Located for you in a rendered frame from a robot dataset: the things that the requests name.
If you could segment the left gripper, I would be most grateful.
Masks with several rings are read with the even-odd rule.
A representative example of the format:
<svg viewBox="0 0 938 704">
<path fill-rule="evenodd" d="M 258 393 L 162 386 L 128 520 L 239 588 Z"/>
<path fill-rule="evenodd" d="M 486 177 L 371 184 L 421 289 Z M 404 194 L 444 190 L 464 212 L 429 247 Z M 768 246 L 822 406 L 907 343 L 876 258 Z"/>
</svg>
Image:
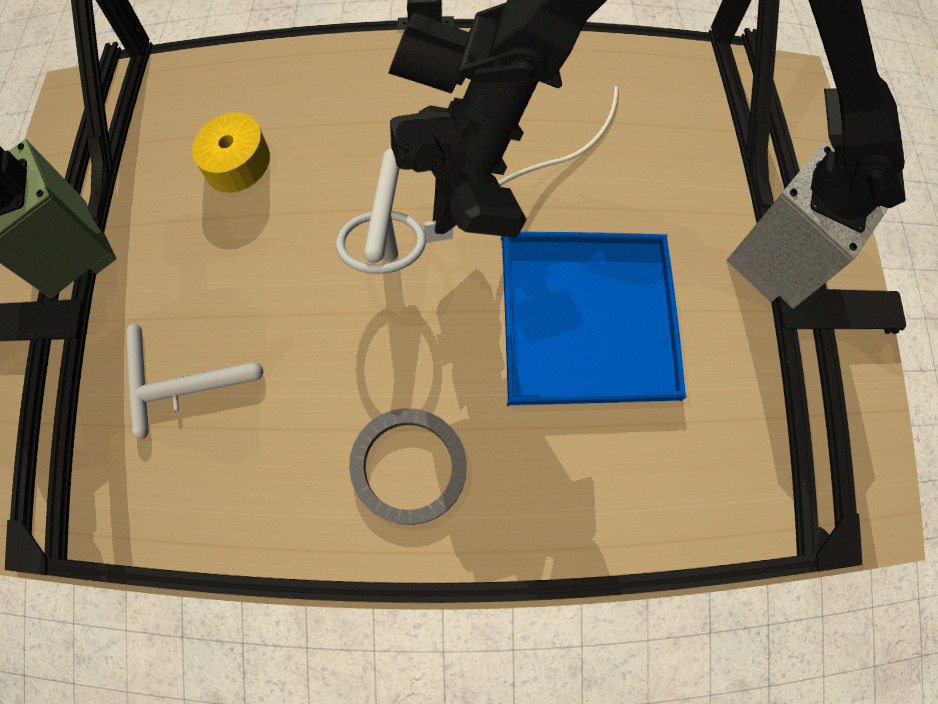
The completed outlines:
<svg viewBox="0 0 938 704">
<path fill-rule="evenodd" d="M 521 118 L 504 121 L 490 117 L 473 108 L 465 96 L 453 101 L 457 123 L 464 119 L 465 132 L 469 132 L 466 157 L 461 171 L 447 170 L 448 159 L 439 170 L 431 171 L 437 179 L 434 231 L 445 234 L 457 225 L 468 233 L 516 238 L 526 217 L 511 189 L 500 187 L 491 173 L 504 175 L 507 165 L 503 155 L 508 144 L 520 141 L 524 134 L 519 126 Z"/>
</svg>

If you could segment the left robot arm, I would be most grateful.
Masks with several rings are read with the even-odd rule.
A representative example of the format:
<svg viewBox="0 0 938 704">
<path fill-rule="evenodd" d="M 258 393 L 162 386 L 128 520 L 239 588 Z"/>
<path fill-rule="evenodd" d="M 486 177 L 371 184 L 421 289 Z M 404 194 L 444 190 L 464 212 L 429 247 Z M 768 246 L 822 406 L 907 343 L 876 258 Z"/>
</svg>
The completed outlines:
<svg viewBox="0 0 938 704">
<path fill-rule="evenodd" d="M 606 1 L 507 0 L 477 12 L 469 32 L 413 13 L 389 74 L 448 93 L 470 79 L 464 96 L 473 108 L 517 121 L 538 81 L 562 86 L 560 68 L 589 17 Z M 878 74 L 861 0 L 809 3 L 836 85 L 824 89 L 835 151 L 813 171 L 810 207 L 862 233 L 876 207 L 906 201 L 897 105 Z M 446 112 L 392 118 L 397 167 L 431 171 L 448 159 L 447 170 L 461 171 L 469 132 L 464 119 L 457 123 L 456 109 L 451 101 Z"/>
</svg>

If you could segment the blue tray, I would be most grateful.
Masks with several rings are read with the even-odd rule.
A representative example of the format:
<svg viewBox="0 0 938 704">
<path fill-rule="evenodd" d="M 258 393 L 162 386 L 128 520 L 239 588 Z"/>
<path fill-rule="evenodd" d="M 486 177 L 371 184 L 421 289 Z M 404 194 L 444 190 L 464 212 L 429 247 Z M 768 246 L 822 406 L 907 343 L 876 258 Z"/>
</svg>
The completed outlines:
<svg viewBox="0 0 938 704">
<path fill-rule="evenodd" d="M 507 406 L 687 397 L 667 234 L 501 240 Z"/>
</svg>

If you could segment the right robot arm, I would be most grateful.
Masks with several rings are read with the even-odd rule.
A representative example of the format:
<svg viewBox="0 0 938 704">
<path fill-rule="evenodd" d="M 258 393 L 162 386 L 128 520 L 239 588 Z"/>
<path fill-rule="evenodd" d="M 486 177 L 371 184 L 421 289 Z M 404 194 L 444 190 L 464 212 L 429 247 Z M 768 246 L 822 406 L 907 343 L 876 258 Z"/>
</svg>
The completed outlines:
<svg viewBox="0 0 938 704">
<path fill-rule="evenodd" d="M 0 146 L 0 216 L 24 206 L 27 161 L 18 161 Z"/>
</svg>

